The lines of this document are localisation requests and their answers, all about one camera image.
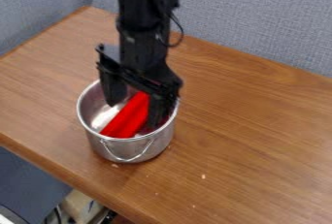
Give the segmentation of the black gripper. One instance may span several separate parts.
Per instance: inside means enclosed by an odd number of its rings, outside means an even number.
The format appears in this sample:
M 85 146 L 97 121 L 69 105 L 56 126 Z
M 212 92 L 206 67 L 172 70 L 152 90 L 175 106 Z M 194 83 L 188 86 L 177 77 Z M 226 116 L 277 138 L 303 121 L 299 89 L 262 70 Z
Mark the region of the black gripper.
M 149 30 L 119 28 L 119 45 L 98 44 L 97 70 L 107 104 L 127 96 L 131 86 L 148 95 L 145 125 L 153 129 L 171 114 L 183 81 L 167 65 L 169 25 Z

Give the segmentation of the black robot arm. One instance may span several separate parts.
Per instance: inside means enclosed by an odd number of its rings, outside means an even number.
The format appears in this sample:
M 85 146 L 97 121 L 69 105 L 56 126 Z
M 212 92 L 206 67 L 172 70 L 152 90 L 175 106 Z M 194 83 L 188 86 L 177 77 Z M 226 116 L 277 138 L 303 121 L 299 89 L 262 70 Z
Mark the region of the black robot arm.
M 115 22 L 119 45 L 96 46 L 97 70 L 105 102 L 113 106 L 135 88 L 148 97 L 145 126 L 156 127 L 171 113 L 183 86 L 167 65 L 169 24 L 179 0 L 117 0 Z

